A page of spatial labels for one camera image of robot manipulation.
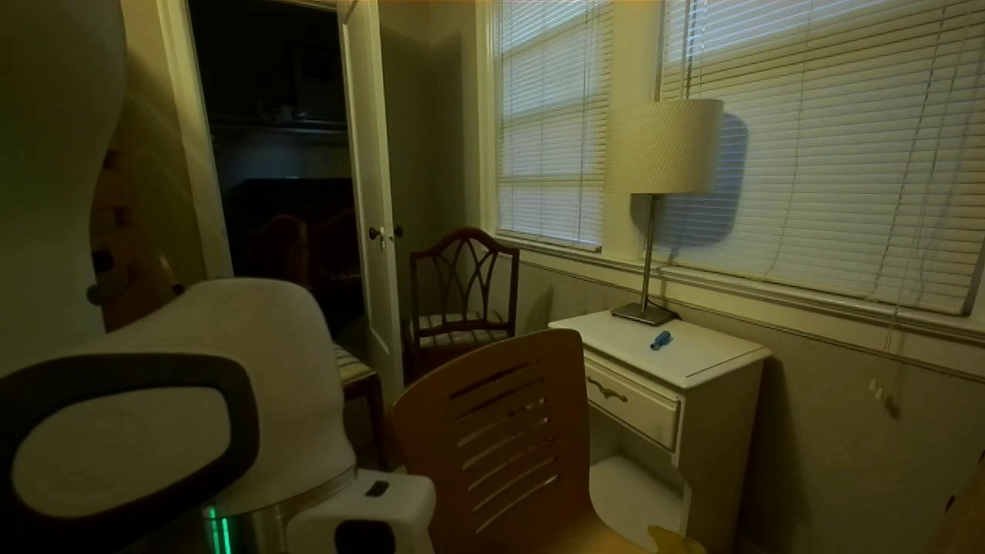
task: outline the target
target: lamp shade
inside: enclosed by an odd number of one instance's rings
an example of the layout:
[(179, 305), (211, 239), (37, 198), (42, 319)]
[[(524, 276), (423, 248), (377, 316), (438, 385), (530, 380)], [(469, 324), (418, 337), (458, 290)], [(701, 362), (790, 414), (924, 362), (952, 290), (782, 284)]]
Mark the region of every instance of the lamp shade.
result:
[(617, 177), (631, 195), (706, 195), (722, 103), (718, 99), (659, 101), (638, 117), (635, 157)]

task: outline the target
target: lamp base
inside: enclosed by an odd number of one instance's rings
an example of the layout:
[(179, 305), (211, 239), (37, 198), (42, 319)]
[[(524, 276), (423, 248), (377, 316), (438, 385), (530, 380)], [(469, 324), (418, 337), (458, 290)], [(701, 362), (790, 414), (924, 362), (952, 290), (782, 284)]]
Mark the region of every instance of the lamp base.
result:
[(678, 319), (678, 315), (660, 305), (622, 305), (611, 310), (611, 316), (635, 319), (643, 327), (660, 327), (668, 319)]

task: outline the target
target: window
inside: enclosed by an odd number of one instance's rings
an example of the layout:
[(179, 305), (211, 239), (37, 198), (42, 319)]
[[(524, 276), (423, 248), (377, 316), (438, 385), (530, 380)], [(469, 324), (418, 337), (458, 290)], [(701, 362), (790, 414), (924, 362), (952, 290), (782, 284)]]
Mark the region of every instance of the window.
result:
[(605, 0), (498, 0), (498, 235), (601, 246), (605, 172)]
[(985, 243), (978, 0), (668, 0), (660, 99), (722, 99), (673, 265), (969, 315)]

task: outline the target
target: white nightstand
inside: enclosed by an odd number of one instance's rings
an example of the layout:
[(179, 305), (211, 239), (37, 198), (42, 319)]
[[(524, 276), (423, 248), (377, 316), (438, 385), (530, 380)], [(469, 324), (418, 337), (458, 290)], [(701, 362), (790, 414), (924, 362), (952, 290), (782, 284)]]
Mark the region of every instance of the white nightstand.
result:
[(640, 534), (647, 528), (638, 504), (649, 497), (635, 496), (659, 496), (652, 500), (660, 500), (660, 521), (649, 524), (686, 533), (712, 554), (732, 551), (769, 349), (686, 319), (640, 327), (609, 310), (555, 319), (551, 329), (580, 334), (589, 401), (625, 429), (617, 452), (594, 465), (594, 479), (629, 490), (601, 485), (594, 491), (601, 516), (609, 521), (609, 500), (629, 500), (631, 516), (609, 524)]

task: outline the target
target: office chair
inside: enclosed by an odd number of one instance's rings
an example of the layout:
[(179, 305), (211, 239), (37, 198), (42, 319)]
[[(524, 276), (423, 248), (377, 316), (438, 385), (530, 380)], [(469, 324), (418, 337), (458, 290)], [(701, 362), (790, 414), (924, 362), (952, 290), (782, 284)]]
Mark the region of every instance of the office chair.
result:
[[(534, 331), (469, 349), (392, 410), (405, 472), (438, 485), (438, 554), (622, 554), (589, 497), (580, 337)], [(660, 533), (660, 554), (693, 540)]]
[(409, 255), (409, 374), (517, 329), (520, 248), (479, 227), (458, 227)]

